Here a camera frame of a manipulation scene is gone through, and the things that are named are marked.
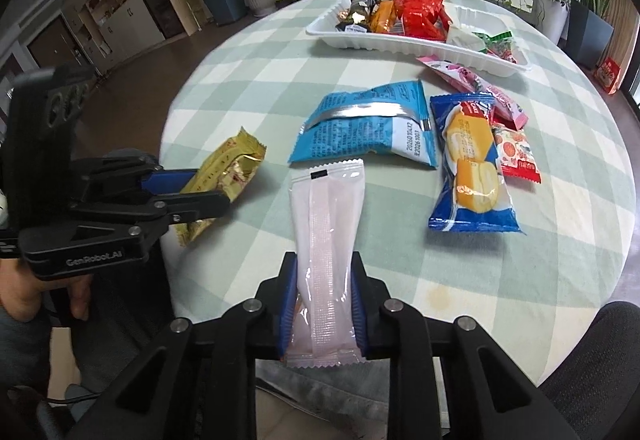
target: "pink wrapper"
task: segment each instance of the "pink wrapper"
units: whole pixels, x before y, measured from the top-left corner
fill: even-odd
[[[508,127],[519,131],[529,120],[522,108],[511,97],[473,71],[467,70],[459,64],[439,60],[435,55],[419,57],[418,60],[460,93],[491,93],[495,99],[495,115],[498,115]]]

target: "white snack packet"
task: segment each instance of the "white snack packet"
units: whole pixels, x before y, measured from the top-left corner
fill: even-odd
[[[449,9],[447,15],[451,19],[449,31],[447,32],[447,44],[467,48],[475,52],[482,52],[486,49],[486,44],[469,28],[463,28],[455,9]]]
[[[298,300],[285,361],[298,368],[360,362],[351,319],[351,255],[364,201],[362,160],[295,172],[290,202]]]

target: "human hand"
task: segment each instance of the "human hand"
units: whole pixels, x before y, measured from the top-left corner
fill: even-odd
[[[86,321],[89,318],[91,279],[91,275],[82,275],[42,281],[21,260],[0,259],[0,306],[16,321],[25,323],[40,310],[42,292],[66,287],[71,315]]]

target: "red snack packet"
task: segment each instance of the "red snack packet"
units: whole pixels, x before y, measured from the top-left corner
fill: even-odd
[[[541,183],[540,171],[524,131],[514,131],[495,120],[492,121],[491,130],[494,133],[502,174]]]
[[[446,41],[450,19],[442,7],[443,1],[394,0],[398,17],[402,19],[404,34],[418,39]]]
[[[612,94],[614,92],[613,89],[616,82],[618,81],[619,74],[620,66],[617,65],[611,57],[607,57],[595,73],[593,73],[593,76],[603,87],[604,91],[608,94]]]

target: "blue snack bag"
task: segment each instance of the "blue snack bag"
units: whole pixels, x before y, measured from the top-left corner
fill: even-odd
[[[489,117],[494,97],[481,93],[432,96],[443,143],[444,187],[429,218],[430,229],[453,232],[519,232],[511,197],[497,162]]]
[[[326,95],[305,121],[289,162],[395,153],[436,166],[435,139],[420,80]]]

